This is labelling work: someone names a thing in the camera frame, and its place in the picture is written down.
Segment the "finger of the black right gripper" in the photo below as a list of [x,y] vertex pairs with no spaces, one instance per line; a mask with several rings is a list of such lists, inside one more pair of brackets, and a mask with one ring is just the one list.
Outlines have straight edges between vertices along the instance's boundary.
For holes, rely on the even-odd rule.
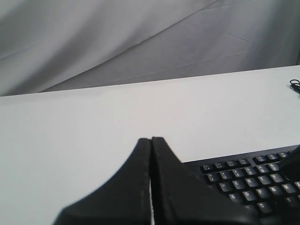
[[295,148],[287,157],[279,162],[282,174],[289,180],[300,179],[300,147]]

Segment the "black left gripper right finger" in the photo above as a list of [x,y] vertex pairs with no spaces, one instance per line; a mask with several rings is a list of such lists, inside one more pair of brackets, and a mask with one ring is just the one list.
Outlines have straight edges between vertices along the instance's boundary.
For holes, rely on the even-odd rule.
[[153,137],[150,179],[157,225],[258,225],[258,216],[197,178],[162,137]]

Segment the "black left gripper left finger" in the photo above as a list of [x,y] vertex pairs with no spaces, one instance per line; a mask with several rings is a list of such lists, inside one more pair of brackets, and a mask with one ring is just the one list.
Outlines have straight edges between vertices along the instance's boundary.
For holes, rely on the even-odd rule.
[[56,225],[150,225],[149,139],[138,140],[122,167],[100,188],[65,207]]

